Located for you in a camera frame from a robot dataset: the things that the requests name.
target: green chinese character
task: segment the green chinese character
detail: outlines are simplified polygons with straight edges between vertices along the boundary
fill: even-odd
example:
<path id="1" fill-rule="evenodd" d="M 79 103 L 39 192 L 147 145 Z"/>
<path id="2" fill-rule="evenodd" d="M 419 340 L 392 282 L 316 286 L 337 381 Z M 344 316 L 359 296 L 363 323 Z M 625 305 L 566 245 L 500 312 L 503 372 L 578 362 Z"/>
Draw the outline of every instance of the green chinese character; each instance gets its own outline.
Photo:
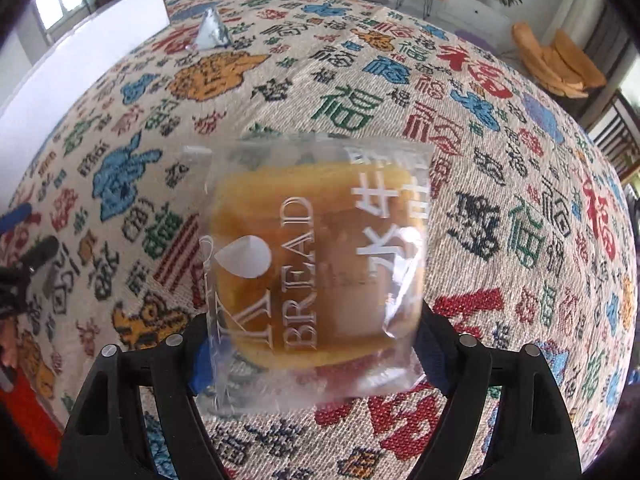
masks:
<path id="1" fill-rule="evenodd" d="M 484 130 L 482 129 L 482 124 L 480 123 L 469 121 L 469 131 L 473 134 L 476 134 L 478 137 L 484 137 Z"/>
<path id="2" fill-rule="evenodd" d="M 168 116 L 169 114 L 165 114 L 159 109 L 156 109 L 148 118 L 146 118 L 145 129 L 152 130 L 153 128 L 157 128 Z"/>
<path id="3" fill-rule="evenodd" d="M 551 326 L 556 308 L 556 290 L 546 282 L 540 296 L 540 322 L 547 328 Z"/>
<path id="4" fill-rule="evenodd" d="M 495 113 L 496 115 L 498 115 L 498 117 L 500 117 L 505 123 L 508 121 L 509 117 L 507 115 L 507 112 L 505 110 L 502 110 L 501 108 L 496 108 L 495 109 Z"/>
<path id="5" fill-rule="evenodd" d="M 600 367 L 602 366 L 603 357 L 604 350 L 601 350 L 597 357 L 596 352 L 594 352 L 589 358 L 587 372 L 584 375 L 584 382 L 580 388 L 583 396 L 585 396 L 587 400 L 591 400 L 593 398 L 593 394 L 598 389 L 598 383 L 600 382 Z"/>
<path id="6" fill-rule="evenodd" d="M 545 237 L 538 234 L 542 229 L 543 219 L 536 222 L 531 215 L 529 205 L 517 195 L 516 199 L 520 205 L 509 211 L 512 223 L 508 249 L 516 253 L 523 267 L 532 269 L 538 264 L 545 241 Z"/>
<path id="7" fill-rule="evenodd" d="M 348 85 L 346 87 L 338 86 L 336 89 L 340 91 L 339 94 L 322 96 L 324 103 L 318 111 L 312 115 L 311 118 L 313 120 L 326 115 L 331 119 L 331 122 L 335 126 L 354 132 L 369 124 L 369 121 L 373 119 L 373 115 L 363 114 L 354 108 L 345 106 L 337 100 L 340 98 L 347 98 L 351 104 L 361 110 L 373 110 L 380 106 L 380 103 L 384 101 L 384 99 L 369 94 L 364 90 L 352 89 Z"/>

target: plastic bag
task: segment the plastic bag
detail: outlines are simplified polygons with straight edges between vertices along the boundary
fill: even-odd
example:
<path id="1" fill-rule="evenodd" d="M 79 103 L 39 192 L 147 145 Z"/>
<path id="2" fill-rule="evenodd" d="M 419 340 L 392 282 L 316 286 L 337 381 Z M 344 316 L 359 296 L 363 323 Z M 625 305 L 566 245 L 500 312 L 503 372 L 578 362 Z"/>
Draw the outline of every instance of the plastic bag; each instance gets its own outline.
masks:
<path id="1" fill-rule="evenodd" d="M 187 49 L 197 52 L 219 46 L 229 46 L 231 43 L 231 35 L 228 28 L 222 22 L 216 6 L 211 6 L 205 10 L 198 29 L 198 35 L 187 46 Z"/>
<path id="2" fill-rule="evenodd" d="M 430 149 L 318 136 L 187 149 L 200 221 L 211 413 L 386 395 L 420 378 Z"/>

